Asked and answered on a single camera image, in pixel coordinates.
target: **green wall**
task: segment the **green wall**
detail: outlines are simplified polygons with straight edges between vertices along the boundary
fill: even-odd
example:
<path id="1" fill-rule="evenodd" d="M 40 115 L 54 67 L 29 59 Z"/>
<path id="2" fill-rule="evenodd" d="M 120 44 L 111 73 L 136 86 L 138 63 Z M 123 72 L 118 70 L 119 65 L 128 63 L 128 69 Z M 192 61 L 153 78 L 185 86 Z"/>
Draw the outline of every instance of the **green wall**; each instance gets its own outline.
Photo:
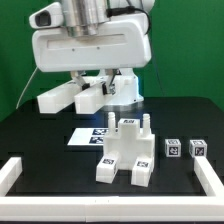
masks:
<path id="1" fill-rule="evenodd" d="M 35 69 L 28 17 L 51 2 L 0 1 L 0 120 L 15 110 Z M 208 97 L 224 109 L 223 12 L 223 0 L 156 0 L 151 37 L 166 96 Z M 136 69 L 144 96 L 162 96 L 154 64 Z M 23 102 L 68 79 L 39 72 Z"/>

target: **white border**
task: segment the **white border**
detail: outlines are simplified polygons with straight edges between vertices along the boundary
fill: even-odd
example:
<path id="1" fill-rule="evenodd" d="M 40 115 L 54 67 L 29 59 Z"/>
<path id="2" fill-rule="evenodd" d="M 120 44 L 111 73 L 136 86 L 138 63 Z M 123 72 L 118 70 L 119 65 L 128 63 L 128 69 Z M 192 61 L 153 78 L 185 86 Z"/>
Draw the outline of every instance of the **white border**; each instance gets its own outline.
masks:
<path id="1" fill-rule="evenodd" d="M 8 193 L 21 173 L 21 158 L 11 158 L 0 170 L 0 197 L 3 197 Z"/>
<path id="2" fill-rule="evenodd" d="M 205 157 L 195 169 L 203 187 L 220 181 Z M 212 189 L 218 197 L 2 197 L 0 221 L 224 221 L 224 187 Z"/>

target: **white building block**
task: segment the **white building block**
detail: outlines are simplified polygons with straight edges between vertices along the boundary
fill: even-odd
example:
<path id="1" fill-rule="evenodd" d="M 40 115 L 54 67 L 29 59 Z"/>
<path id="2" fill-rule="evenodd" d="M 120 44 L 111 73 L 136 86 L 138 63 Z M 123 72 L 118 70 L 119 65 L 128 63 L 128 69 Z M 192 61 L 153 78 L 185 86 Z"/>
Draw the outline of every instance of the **white building block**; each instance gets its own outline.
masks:
<path id="1" fill-rule="evenodd" d="M 118 131 L 115 131 L 115 124 L 110 119 L 115 118 L 109 114 L 109 132 L 104 136 L 104 155 L 117 150 L 121 156 L 118 169 L 132 170 L 136 159 L 139 156 L 154 158 L 155 135 L 151 134 L 150 117 L 144 116 L 143 133 L 140 133 L 140 120 L 121 119 L 118 123 Z"/>
<path id="2" fill-rule="evenodd" d="M 224 197 L 224 186 L 206 157 L 195 157 L 194 171 L 207 196 Z"/>
<path id="3" fill-rule="evenodd" d="M 110 99 L 111 95 L 103 94 L 102 83 L 91 86 L 74 96 L 76 113 L 94 114 Z"/>
<path id="4" fill-rule="evenodd" d="M 70 81 L 37 97 L 40 113 L 56 114 L 74 102 L 81 87 Z"/>
<path id="5" fill-rule="evenodd" d="M 96 168 L 96 181 L 111 184 L 118 171 L 120 155 L 118 152 L 111 152 L 105 155 Z"/>
<path id="6" fill-rule="evenodd" d="M 207 144 L 204 140 L 190 140 L 189 152 L 194 158 L 195 156 L 207 156 Z"/>
<path id="7" fill-rule="evenodd" d="M 152 173 L 152 160 L 147 157 L 138 157 L 132 169 L 131 184 L 148 187 Z"/>
<path id="8" fill-rule="evenodd" d="M 181 157 L 181 143 L 179 139 L 165 140 L 165 154 L 167 157 Z"/>
<path id="9" fill-rule="evenodd" d="M 4 197 L 22 173 L 21 158 L 11 158 L 0 170 L 0 197 Z"/>

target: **white cube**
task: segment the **white cube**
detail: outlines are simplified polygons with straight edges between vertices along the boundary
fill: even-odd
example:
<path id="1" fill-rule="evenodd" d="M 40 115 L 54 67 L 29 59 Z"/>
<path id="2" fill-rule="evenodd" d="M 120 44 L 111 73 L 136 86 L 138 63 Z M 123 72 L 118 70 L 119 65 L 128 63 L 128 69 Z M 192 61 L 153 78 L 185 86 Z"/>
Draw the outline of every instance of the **white cube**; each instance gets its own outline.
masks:
<path id="1" fill-rule="evenodd" d="M 190 148 L 189 152 L 191 156 L 194 158 L 195 156 L 207 156 L 207 143 L 200 140 L 190 140 Z"/>
<path id="2" fill-rule="evenodd" d="M 119 156 L 104 156 L 96 168 L 96 181 L 111 184 L 118 171 Z"/>
<path id="3" fill-rule="evenodd" d="M 138 157 L 132 169 L 131 184 L 148 187 L 152 173 L 152 159 Z"/>
<path id="4" fill-rule="evenodd" d="M 165 140 L 165 153 L 167 157 L 181 157 L 181 143 L 179 139 Z"/>

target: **black table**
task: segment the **black table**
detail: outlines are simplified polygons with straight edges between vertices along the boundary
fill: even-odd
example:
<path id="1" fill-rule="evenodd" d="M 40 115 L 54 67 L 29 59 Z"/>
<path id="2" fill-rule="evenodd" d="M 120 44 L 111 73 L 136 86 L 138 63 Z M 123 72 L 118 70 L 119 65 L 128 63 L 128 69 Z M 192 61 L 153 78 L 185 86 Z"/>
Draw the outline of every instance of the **black table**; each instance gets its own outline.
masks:
<path id="1" fill-rule="evenodd" d="M 12 156 L 23 159 L 23 174 L 8 196 L 202 196 L 193 172 L 190 139 L 204 139 L 208 160 L 223 182 L 224 113 L 205 98 L 146 98 L 143 107 L 116 112 L 120 118 L 151 114 L 156 134 L 155 169 L 148 188 L 132 186 L 131 172 L 119 171 L 113 184 L 96 183 L 102 146 L 67 146 L 76 128 L 106 128 L 107 112 L 76 115 L 73 105 L 56 115 L 39 114 L 28 101 L 0 123 L 0 168 Z M 181 158 L 166 158 L 165 139 L 178 138 Z"/>

